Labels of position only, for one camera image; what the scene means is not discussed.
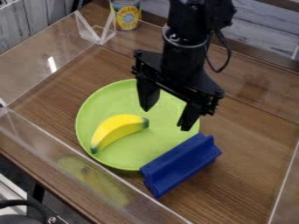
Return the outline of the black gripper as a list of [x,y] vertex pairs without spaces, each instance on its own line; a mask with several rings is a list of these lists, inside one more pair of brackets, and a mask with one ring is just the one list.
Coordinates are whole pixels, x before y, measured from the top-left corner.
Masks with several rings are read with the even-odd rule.
[[148,111],[157,103],[160,91],[185,102],[176,126],[189,131],[200,116],[213,115],[224,90],[204,70],[208,59],[209,41],[198,43],[162,42],[162,51],[136,49],[132,74],[136,78],[138,104]]

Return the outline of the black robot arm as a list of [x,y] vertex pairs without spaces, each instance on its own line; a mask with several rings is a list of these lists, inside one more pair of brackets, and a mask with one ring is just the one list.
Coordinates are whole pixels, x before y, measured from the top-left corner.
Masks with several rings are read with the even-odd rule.
[[200,116],[213,115],[224,90],[204,71],[210,65],[210,38],[224,41],[221,29],[232,24],[232,0],[169,0],[162,26],[162,51],[134,50],[132,74],[140,107],[149,110],[165,91],[185,101],[177,121],[182,131]]

